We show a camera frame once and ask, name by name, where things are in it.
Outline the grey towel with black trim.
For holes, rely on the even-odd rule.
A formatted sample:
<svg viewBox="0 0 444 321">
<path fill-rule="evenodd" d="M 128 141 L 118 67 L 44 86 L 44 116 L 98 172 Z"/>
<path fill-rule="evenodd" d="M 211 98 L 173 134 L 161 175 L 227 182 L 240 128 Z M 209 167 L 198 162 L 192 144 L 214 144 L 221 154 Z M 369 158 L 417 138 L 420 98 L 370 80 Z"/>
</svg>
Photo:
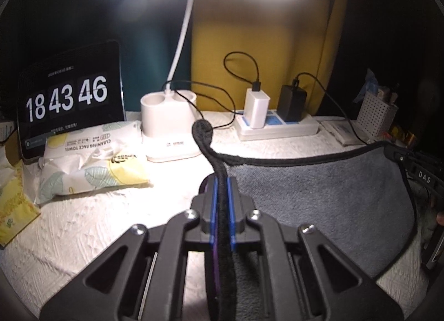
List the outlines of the grey towel with black trim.
<svg viewBox="0 0 444 321">
<path fill-rule="evenodd" d="M 257 253 L 230 246 L 229 177 L 255 208 L 282 225 L 314 225 L 376 284 L 414 237 L 411 189 L 401 167 L 385 156 L 386 144 L 300 159 L 252 159 L 215 152 L 205 120 L 193 124 L 192 134 L 218 179 L 215 249 L 205 266 L 214 272 L 207 291 L 218 299 L 219 320 L 263 320 Z"/>
</svg>

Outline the white perforated storage basket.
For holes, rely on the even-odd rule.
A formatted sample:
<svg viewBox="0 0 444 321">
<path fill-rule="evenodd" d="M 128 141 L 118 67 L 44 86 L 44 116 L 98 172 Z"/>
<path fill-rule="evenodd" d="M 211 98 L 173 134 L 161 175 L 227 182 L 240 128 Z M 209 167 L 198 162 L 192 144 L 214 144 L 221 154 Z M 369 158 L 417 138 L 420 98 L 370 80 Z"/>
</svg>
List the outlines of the white perforated storage basket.
<svg viewBox="0 0 444 321">
<path fill-rule="evenodd" d="M 367 92 L 364 96 L 357 124 L 364 133 L 373 139 L 390 129 L 398 108 Z"/>
</svg>

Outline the white textured tablecloth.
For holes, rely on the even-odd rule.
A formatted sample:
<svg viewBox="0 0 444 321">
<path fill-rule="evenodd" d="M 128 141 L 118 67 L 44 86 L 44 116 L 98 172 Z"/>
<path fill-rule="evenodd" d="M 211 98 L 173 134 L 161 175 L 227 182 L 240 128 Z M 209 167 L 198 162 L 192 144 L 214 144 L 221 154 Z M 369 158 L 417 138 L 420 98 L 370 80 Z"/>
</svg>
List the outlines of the white textured tablecloth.
<svg viewBox="0 0 444 321">
<path fill-rule="evenodd" d="M 248 158 L 291 159 L 345 152 L 324 128 L 316 135 L 240 141 L 234 127 L 216 130 L 217 152 Z M 44 303 L 131 225 L 162 225 L 189 208 L 212 167 L 202 155 L 172 162 L 148 162 L 148 187 L 91 192 L 54 199 L 4 250 L 1 268 L 26 307 L 38 317 Z M 424 299 L 428 280 L 420 268 L 420 233 L 378 284 L 409 316 Z M 210 320 L 206 306 L 204 257 L 187 263 L 184 320 Z"/>
</svg>

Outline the white flat packet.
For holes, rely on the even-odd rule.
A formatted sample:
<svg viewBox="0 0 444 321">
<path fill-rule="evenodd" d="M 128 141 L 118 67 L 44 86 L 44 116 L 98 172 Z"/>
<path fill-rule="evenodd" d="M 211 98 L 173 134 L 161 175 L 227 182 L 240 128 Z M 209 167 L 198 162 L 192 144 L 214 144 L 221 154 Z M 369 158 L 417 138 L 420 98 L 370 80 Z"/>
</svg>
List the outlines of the white flat packet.
<svg viewBox="0 0 444 321">
<path fill-rule="evenodd" d="M 343 146 L 362 144 L 346 120 L 325 120 L 321 124 Z"/>
</svg>

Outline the yellow tissue pack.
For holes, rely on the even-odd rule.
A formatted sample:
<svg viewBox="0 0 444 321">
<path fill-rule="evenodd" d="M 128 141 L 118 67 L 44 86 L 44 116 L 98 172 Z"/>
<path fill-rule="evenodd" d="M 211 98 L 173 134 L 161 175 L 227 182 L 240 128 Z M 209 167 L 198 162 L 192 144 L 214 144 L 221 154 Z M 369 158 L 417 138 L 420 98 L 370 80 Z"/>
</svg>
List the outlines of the yellow tissue pack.
<svg viewBox="0 0 444 321">
<path fill-rule="evenodd" d="M 25 188 L 21 161 L 13 166 L 1 147 L 1 247 L 6 247 L 40 214 L 33 191 Z"/>
</svg>

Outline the black charger plug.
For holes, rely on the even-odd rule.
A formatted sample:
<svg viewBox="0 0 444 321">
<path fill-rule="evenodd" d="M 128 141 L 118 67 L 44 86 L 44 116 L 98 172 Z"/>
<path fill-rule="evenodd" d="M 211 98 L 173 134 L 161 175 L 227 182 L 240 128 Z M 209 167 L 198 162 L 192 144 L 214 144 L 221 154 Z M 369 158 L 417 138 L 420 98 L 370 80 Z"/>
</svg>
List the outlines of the black charger plug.
<svg viewBox="0 0 444 321">
<path fill-rule="evenodd" d="M 276 113 L 285 122 L 299 122 L 305 107 L 307 93 L 304 89 L 284 85 L 281 88 Z"/>
</svg>

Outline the white power strip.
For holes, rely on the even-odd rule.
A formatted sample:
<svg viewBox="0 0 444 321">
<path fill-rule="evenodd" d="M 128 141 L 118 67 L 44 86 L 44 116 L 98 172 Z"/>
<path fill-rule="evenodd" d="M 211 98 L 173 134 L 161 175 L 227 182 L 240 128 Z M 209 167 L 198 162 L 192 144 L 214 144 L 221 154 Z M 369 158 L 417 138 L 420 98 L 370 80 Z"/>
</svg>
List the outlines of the white power strip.
<svg viewBox="0 0 444 321">
<path fill-rule="evenodd" d="M 234 127 L 239 140 L 260 141 L 314 135 L 318 132 L 319 123 L 308 113 L 304 113 L 299 122 L 285 122 L 278 116 L 276 110 L 270 110 L 261 129 L 252 129 L 242 115 L 236 116 Z"/>
</svg>

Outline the white charger plug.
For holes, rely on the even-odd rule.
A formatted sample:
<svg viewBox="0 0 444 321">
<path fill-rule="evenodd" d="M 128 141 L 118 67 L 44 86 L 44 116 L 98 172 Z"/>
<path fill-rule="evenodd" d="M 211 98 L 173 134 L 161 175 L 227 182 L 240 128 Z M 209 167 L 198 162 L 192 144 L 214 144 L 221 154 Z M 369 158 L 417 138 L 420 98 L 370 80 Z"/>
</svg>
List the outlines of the white charger plug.
<svg viewBox="0 0 444 321">
<path fill-rule="evenodd" d="M 262 90 L 248 89 L 244 103 L 244 121 L 252 129 L 262 129 L 265 125 L 270 97 Z"/>
</svg>

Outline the tablet showing flip clock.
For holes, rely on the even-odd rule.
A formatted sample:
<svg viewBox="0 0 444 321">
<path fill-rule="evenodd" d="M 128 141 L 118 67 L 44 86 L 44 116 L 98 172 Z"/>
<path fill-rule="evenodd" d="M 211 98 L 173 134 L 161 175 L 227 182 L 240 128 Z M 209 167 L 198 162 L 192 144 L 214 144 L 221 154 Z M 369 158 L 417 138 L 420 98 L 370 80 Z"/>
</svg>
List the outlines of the tablet showing flip clock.
<svg viewBox="0 0 444 321">
<path fill-rule="evenodd" d="M 126 119 L 117 41 L 51 56 L 27 80 L 16 106 L 26 161 L 43 156 L 53 135 Z"/>
</svg>

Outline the yellow curtain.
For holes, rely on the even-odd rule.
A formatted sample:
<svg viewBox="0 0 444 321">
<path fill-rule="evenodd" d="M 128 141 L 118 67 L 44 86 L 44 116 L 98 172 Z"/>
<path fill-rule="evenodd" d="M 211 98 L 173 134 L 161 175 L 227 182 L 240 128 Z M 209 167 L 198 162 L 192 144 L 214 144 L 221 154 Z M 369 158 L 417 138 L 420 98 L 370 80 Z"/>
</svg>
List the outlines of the yellow curtain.
<svg viewBox="0 0 444 321">
<path fill-rule="evenodd" d="M 331 79 L 348 0 L 195 0 L 191 79 L 225 88 L 238 108 L 247 84 L 228 75 L 231 51 L 252 55 L 276 107 L 281 87 L 303 73 L 306 109 L 315 114 Z"/>
</svg>

